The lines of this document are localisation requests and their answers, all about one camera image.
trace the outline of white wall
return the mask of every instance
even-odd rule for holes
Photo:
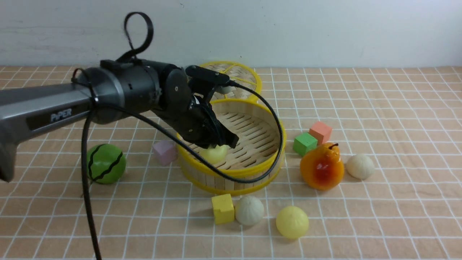
[[[0,0],[0,64],[116,59],[130,11],[142,57],[180,66],[462,65],[462,0]]]

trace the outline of black strap loop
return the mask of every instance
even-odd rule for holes
[[[147,25],[147,36],[146,36],[146,40],[144,41],[144,43],[137,49],[135,49],[133,47],[133,44],[132,44],[132,40],[130,39],[130,35],[128,34],[128,30],[127,30],[127,24],[128,24],[128,20],[130,19],[130,17],[132,17],[134,14],[139,14],[143,17],[143,19],[145,20],[146,22],[146,25]],[[136,55],[137,54],[140,54],[142,53],[143,51],[145,51],[149,45],[151,45],[151,42],[152,42],[152,39],[154,38],[154,25],[152,24],[152,21],[151,19],[149,18],[148,15],[146,15],[145,13],[143,12],[130,12],[126,17],[125,17],[125,20],[124,20],[124,23],[123,23],[123,27],[124,27],[124,32],[125,32],[125,36],[127,36],[128,38],[128,43],[130,44],[130,47],[132,48],[131,50],[127,51],[126,53],[124,53],[122,56],[120,56],[120,58],[118,58],[116,61],[117,62],[127,62],[129,61],[132,57],[135,57],[136,58]]]

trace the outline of robotic arm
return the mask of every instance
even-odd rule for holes
[[[98,101],[136,113],[153,111],[185,141],[199,147],[236,147],[238,137],[215,117],[209,103],[225,74],[197,67],[167,63],[103,60],[100,67],[84,70],[72,82],[7,89],[0,92],[0,179],[11,181],[17,146],[39,135],[73,124],[92,108],[91,83]],[[109,124],[127,117],[101,109],[93,120]]]

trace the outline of bamboo steamer lid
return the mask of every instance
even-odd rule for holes
[[[262,84],[260,76],[255,72],[255,70],[243,64],[237,62],[217,61],[202,64],[201,67],[227,74],[235,82],[252,89],[258,94],[261,94]],[[247,99],[253,102],[258,101],[258,98],[250,92],[236,87],[231,87],[231,92],[225,95],[216,92],[213,95],[212,100],[217,99]]]

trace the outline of wooden block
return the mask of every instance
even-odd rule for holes
[[[230,194],[212,197],[213,216],[215,224],[224,224],[234,221],[234,205]]]
[[[169,140],[162,140],[152,146],[154,156],[162,166],[167,166],[177,158],[175,144]]]
[[[318,140],[309,133],[303,133],[293,141],[293,150],[300,156],[304,156],[317,146]]]
[[[310,128],[309,133],[318,140],[317,145],[321,145],[329,141],[332,134],[332,127],[318,121]]]

